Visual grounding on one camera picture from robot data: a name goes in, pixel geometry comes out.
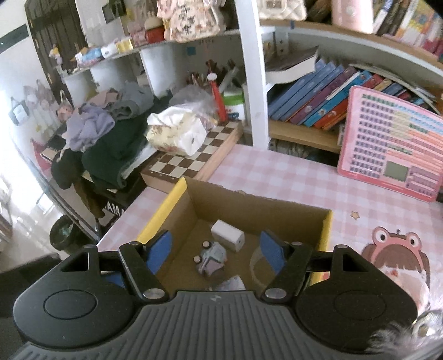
pink educational board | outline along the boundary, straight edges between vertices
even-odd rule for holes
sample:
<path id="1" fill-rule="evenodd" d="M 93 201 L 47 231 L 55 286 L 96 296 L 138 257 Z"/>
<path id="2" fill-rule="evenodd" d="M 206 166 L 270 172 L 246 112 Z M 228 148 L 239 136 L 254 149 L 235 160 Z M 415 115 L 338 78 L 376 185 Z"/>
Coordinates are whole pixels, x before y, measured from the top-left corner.
<path id="1" fill-rule="evenodd" d="M 443 119 L 394 96 L 352 87 L 338 173 L 435 201 L 443 181 Z"/>

cartoon girl illustration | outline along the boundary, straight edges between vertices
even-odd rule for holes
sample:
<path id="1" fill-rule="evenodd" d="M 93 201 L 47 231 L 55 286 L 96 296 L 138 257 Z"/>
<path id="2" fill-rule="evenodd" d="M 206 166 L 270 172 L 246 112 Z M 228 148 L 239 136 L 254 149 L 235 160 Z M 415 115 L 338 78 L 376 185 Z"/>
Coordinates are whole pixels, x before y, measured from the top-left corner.
<path id="1" fill-rule="evenodd" d="M 421 251 L 422 243 L 416 233 L 390 233 L 383 227 L 372 232 L 373 244 L 361 255 L 408 293 L 415 301 L 419 314 L 429 302 L 431 280 L 429 259 Z"/>

purple book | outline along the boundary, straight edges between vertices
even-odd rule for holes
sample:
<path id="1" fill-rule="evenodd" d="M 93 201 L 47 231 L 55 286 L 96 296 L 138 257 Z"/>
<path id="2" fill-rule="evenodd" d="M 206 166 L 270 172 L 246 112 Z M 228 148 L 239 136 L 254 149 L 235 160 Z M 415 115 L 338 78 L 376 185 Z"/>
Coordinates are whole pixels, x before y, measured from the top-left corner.
<path id="1" fill-rule="evenodd" d="M 305 104 L 297 113 L 295 113 L 289 121 L 292 124 L 299 124 L 303 119 L 305 119 L 312 111 L 314 111 L 317 106 L 323 103 L 326 98 L 331 95 L 336 89 L 343 85 L 352 75 L 354 75 L 357 70 L 350 66 L 344 72 L 342 72 L 336 79 L 326 86 L 322 91 L 320 91 L 316 96 L 312 98 L 307 104 Z"/>

star sticker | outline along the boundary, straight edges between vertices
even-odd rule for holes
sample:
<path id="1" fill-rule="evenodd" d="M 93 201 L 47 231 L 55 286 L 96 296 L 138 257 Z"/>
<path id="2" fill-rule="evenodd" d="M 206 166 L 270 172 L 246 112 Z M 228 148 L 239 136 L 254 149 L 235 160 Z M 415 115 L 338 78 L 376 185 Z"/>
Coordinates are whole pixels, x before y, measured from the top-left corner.
<path id="1" fill-rule="evenodd" d="M 360 218 L 360 215 L 358 214 L 358 212 L 353 211 L 353 212 L 351 212 L 351 218 L 354 218 L 354 220 L 357 220 Z"/>

frog eye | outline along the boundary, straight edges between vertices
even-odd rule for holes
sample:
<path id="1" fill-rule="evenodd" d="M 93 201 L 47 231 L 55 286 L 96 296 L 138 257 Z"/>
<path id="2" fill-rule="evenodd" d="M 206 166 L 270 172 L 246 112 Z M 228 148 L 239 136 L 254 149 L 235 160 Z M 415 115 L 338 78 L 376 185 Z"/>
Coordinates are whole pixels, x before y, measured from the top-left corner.
<path id="1" fill-rule="evenodd" d="M 384 227 L 376 227 L 372 232 L 372 241 L 375 245 L 383 244 L 389 239 L 389 233 Z"/>
<path id="2" fill-rule="evenodd" d="M 406 241 L 411 244 L 412 247 L 421 250 L 421 240 L 415 232 L 409 232 L 406 234 Z"/>

